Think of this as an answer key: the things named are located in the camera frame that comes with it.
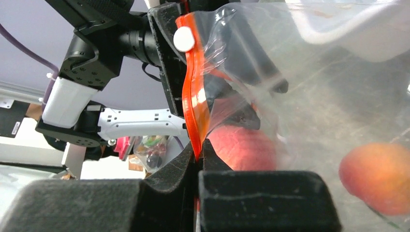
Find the red peach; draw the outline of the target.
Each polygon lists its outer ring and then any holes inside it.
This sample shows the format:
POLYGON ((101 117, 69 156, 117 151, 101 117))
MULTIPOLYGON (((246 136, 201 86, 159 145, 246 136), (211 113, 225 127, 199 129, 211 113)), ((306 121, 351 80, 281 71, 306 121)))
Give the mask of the red peach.
POLYGON ((277 169, 276 150, 260 130, 219 126, 208 136, 216 154, 234 171, 273 171, 277 169))

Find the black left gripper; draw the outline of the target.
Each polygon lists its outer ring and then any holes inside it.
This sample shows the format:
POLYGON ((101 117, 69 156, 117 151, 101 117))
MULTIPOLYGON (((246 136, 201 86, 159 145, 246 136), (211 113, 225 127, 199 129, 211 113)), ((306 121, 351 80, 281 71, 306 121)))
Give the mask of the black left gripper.
POLYGON ((131 13, 142 18, 142 28, 124 32, 118 38, 124 56, 159 68, 167 104, 171 113, 180 117, 187 66, 185 55, 176 49, 173 38, 176 20, 182 13, 180 2, 161 2, 148 13, 131 13))

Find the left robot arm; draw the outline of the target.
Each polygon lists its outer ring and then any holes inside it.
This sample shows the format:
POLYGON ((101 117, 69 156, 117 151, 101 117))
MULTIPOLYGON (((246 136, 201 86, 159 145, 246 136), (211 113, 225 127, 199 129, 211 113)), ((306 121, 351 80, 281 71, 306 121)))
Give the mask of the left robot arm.
POLYGON ((187 13, 215 10, 224 0, 150 0, 147 12, 133 12, 131 0, 50 0, 48 4, 74 28, 61 68, 44 96, 45 116, 36 130, 66 142, 94 147, 106 143, 99 135, 98 114, 87 112, 91 98, 120 74, 130 57, 160 70, 168 105, 182 116, 186 59, 171 44, 176 19, 187 13))

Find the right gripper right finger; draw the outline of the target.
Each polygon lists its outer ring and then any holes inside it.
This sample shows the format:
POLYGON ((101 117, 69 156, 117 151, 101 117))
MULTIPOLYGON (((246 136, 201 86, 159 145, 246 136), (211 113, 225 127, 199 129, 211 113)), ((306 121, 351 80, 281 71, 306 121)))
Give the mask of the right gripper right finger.
POLYGON ((203 232, 340 232, 329 188, 310 171, 232 171, 209 140, 200 155, 203 232))

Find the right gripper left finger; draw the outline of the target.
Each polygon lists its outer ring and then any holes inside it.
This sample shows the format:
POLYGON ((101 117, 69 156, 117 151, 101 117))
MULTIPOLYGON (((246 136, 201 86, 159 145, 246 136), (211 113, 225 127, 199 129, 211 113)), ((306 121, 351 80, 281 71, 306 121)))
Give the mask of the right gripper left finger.
POLYGON ((3 217, 3 232, 192 232, 191 144, 145 179, 34 181, 3 217))

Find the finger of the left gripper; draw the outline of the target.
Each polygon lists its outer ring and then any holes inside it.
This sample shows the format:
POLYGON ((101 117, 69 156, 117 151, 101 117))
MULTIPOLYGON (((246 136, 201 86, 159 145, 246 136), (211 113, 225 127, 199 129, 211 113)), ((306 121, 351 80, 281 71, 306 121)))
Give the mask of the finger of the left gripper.
POLYGON ((268 57, 250 25, 240 13, 216 13, 215 23, 207 25, 209 39, 205 57, 205 95, 210 112, 210 127, 218 124, 259 130, 261 121, 256 110, 230 85, 265 86, 273 81, 268 92, 286 93, 289 83, 268 57))

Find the clear zip top bag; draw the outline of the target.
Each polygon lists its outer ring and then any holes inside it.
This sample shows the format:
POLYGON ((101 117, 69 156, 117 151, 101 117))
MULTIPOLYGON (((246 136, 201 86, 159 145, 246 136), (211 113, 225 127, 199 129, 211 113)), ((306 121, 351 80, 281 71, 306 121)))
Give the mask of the clear zip top bag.
POLYGON ((351 195, 338 171, 354 148, 370 143, 410 148, 410 51, 383 62, 367 61, 339 45, 307 43, 282 1, 229 3, 176 20, 174 43, 186 54, 188 94, 183 100, 188 135, 196 157, 215 128, 205 95, 207 25, 216 13, 240 13, 289 83, 286 93, 265 86, 230 85, 247 94, 262 131, 274 142, 277 169, 310 171, 326 183, 341 232, 407 232, 410 214, 388 216, 351 195))

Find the orange peach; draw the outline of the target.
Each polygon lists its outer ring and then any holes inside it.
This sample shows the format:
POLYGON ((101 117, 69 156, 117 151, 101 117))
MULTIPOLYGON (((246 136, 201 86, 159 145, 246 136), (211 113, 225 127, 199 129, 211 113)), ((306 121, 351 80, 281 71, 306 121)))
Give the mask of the orange peach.
POLYGON ((391 143, 359 146, 341 160, 338 175, 348 193, 379 213, 410 213, 409 148, 391 143))

